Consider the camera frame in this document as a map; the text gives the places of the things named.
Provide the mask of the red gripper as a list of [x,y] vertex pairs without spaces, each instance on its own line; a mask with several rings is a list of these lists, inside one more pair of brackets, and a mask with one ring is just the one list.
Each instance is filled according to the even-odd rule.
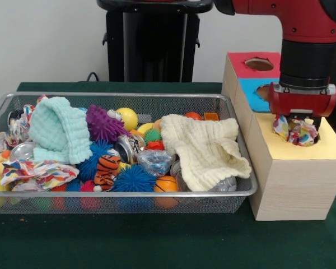
[[298,90],[283,87],[272,82],[269,87],[268,103],[272,114],[309,118],[309,134],[313,140],[319,139],[322,117],[331,115],[336,105],[336,86],[326,89]]

